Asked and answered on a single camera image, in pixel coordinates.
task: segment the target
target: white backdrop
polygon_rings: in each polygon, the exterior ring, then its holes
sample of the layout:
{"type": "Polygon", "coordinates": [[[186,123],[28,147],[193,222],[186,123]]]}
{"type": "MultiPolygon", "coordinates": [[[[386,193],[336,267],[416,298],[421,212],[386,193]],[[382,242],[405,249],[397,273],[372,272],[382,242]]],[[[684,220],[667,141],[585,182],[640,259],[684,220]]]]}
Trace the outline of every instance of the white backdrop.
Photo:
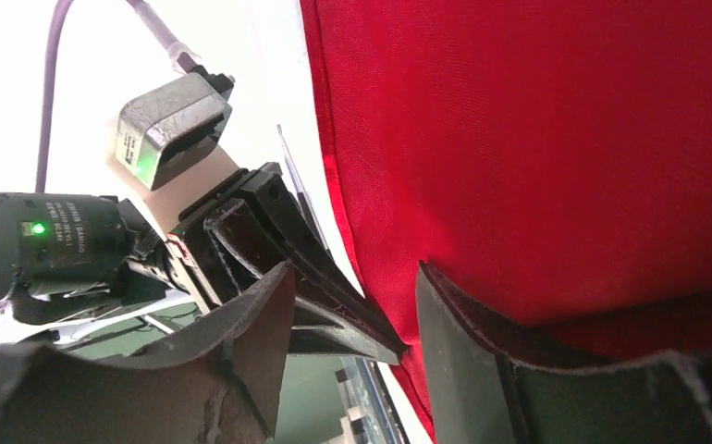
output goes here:
{"type": "MultiPolygon", "coordinates": [[[[281,162],[276,125],[282,125],[335,260],[355,284],[325,186],[298,0],[151,4],[207,69],[236,78],[221,145],[240,166],[281,162]]],[[[34,186],[54,5],[0,1],[0,191],[32,192],[34,186]]],[[[127,100],[177,75],[124,0],[77,0],[59,49],[47,192],[123,195],[104,166],[105,123],[127,100]]],[[[401,410],[409,409],[404,397],[395,398],[401,410]]],[[[405,421],[413,442],[429,442],[414,419],[405,421]]]]}

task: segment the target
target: green led light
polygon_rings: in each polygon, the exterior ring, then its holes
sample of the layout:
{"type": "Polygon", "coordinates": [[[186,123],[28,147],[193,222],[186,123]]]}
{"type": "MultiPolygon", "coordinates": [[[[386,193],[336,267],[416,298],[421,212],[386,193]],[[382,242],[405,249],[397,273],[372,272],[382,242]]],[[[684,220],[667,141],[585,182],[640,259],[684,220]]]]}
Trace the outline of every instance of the green led light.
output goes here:
{"type": "Polygon", "coordinates": [[[133,171],[140,181],[147,183],[152,179],[152,173],[154,172],[153,159],[142,159],[133,171]]]}
{"type": "Polygon", "coordinates": [[[43,234],[45,232],[45,227],[43,224],[34,224],[32,225],[32,233],[33,234],[43,234]]]}

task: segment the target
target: cable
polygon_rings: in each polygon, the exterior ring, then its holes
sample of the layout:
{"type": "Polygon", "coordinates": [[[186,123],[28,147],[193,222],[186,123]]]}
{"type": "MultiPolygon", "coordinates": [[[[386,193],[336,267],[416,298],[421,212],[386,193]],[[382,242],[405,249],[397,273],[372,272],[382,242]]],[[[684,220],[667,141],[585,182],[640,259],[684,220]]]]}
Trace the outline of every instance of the cable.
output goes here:
{"type": "Polygon", "coordinates": [[[198,307],[195,307],[192,310],[188,311],[187,313],[177,314],[175,316],[157,316],[157,317],[165,319],[166,321],[173,321],[176,319],[181,319],[183,317],[187,317],[189,315],[195,315],[198,312],[199,312],[198,307]]]}
{"type": "MultiPolygon", "coordinates": [[[[174,63],[174,69],[190,72],[200,64],[200,58],[186,44],[180,42],[165,23],[154,13],[152,7],[143,0],[127,0],[128,4],[141,17],[141,21],[163,45],[174,63]]],[[[40,143],[38,146],[37,173],[35,192],[45,192],[48,176],[48,155],[51,147],[51,123],[54,113],[54,87],[56,84],[56,60],[59,57],[59,41],[65,18],[68,16],[73,0],[58,0],[51,17],[48,40],[45,44],[45,66],[43,71],[43,109],[40,123],[40,143]]]]}
{"type": "Polygon", "coordinates": [[[68,16],[73,0],[59,0],[54,7],[51,26],[48,30],[48,40],[45,44],[45,70],[43,73],[43,111],[40,123],[40,146],[38,147],[37,175],[35,176],[35,192],[45,192],[45,181],[48,174],[48,152],[51,145],[51,117],[54,111],[54,86],[56,82],[56,60],[59,53],[59,40],[62,27],[68,16]]]}
{"type": "Polygon", "coordinates": [[[141,331],[142,328],[144,328],[144,326],[128,327],[128,328],[125,328],[125,329],[122,329],[119,331],[115,331],[113,333],[105,333],[105,334],[103,334],[101,336],[97,336],[93,339],[83,340],[81,342],[76,342],[76,343],[70,344],[69,346],[63,345],[63,346],[59,346],[57,348],[59,350],[64,350],[65,352],[70,353],[70,352],[74,352],[76,350],[80,350],[84,347],[88,347],[90,345],[95,345],[95,344],[99,344],[101,342],[106,342],[107,340],[120,338],[122,336],[127,335],[128,333],[132,333],[135,331],[141,331]]]}

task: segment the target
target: black plastic part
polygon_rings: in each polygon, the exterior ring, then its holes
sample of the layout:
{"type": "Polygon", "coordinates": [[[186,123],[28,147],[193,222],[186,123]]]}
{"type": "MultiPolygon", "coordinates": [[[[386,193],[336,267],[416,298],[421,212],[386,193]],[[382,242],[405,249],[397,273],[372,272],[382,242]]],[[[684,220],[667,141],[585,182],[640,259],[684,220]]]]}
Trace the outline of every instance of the black plastic part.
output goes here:
{"type": "MultiPolygon", "coordinates": [[[[179,64],[182,63],[183,57],[187,57],[190,61],[192,61],[192,58],[187,54],[187,53],[182,53],[182,55],[179,57],[178,62],[179,64]]],[[[220,94],[227,94],[230,95],[230,92],[234,88],[234,82],[231,80],[228,76],[223,75],[223,74],[210,74],[209,71],[206,70],[201,65],[195,65],[190,67],[190,69],[184,68],[186,72],[191,73],[194,72],[201,77],[203,77],[207,83],[209,83],[212,88],[215,89],[220,94]]]]}
{"type": "Polygon", "coordinates": [[[117,208],[129,234],[130,254],[125,261],[130,271],[185,291],[171,264],[170,252],[154,228],[129,200],[120,202],[117,208]]]}
{"type": "Polygon", "coordinates": [[[218,149],[217,142],[230,117],[231,108],[224,110],[196,129],[192,129],[170,143],[160,153],[157,167],[147,183],[150,191],[156,191],[180,174],[194,167],[218,149]]]}
{"type": "Polygon", "coordinates": [[[297,270],[290,354],[352,355],[397,364],[407,346],[365,300],[313,235],[276,164],[240,176],[186,212],[174,234],[188,271],[212,305],[249,287],[277,263],[297,270]]]}
{"type": "Polygon", "coordinates": [[[344,369],[344,368],[340,368],[339,370],[337,370],[337,371],[334,373],[334,376],[337,378],[337,383],[338,383],[338,384],[341,384],[341,383],[343,383],[343,382],[345,382],[345,381],[348,380],[348,374],[345,373],[345,369],[344,369]]]}
{"type": "Polygon", "coordinates": [[[203,69],[203,67],[195,63],[195,60],[193,60],[192,57],[187,53],[179,54],[179,57],[177,58],[177,63],[179,63],[179,66],[187,73],[197,72],[196,68],[203,69]]]}
{"type": "Polygon", "coordinates": [[[260,443],[275,432],[293,311],[280,264],[130,357],[0,346],[0,444],[260,443]]]}
{"type": "Polygon", "coordinates": [[[353,431],[353,435],[362,435],[364,428],[365,424],[362,418],[350,422],[350,429],[353,431]]]}
{"type": "Polygon", "coordinates": [[[20,340],[18,343],[25,343],[25,342],[46,342],[46,343],[54,343],[59,340],[59,331],[58,330],[43,330],[41,332],[35,333],[32,336],[28,336],[27,338],[24,338],[20,340]]]}
{"type": "Polygon", "coordinates": [[[132,273],[123,266],[111,288],[83,294],[50,295],[50,301],[33,298],[21,286],[9,294],[13,318],[22,324],[43,326],[76,317],[103,318],[125,315],[165,298],[162,281],[132,273]]]}
{"type": "Polygon", "coordinates": [[[422,265],[438,442],[712,443],[712,353],[612,362],[521,327],[422,265]]]}
{"type": "Polygon", "coordinates": [[[312,232],[313,236],[315,236],[315,239],[323,245],[324,238],[323,234],[318,232],[318,227],[315,225],[315,216],[313,215],[313,209],[310,206],[310,203],[307,202],[307,196],[304,195],[303,192],[297,192],[296,193],[296,201],[299,203],[298,207],[301,210],[301,215],[304,217],[304,220],[307,222],[307,227],[310,229],[312,232]]]}

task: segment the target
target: red cloth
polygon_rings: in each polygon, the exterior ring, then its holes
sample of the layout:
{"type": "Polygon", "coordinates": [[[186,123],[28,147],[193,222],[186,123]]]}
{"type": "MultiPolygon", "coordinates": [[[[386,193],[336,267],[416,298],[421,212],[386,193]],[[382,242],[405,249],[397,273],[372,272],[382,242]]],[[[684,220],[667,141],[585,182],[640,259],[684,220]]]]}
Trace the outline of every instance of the red cloth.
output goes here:
{"type": "Polygon", "coordinates": [[[712,310],[567,324],[712,290],[712,2],[301,3],[338,224],[429,430],[419,260],[594,352],[712,347],[712,310]]]}

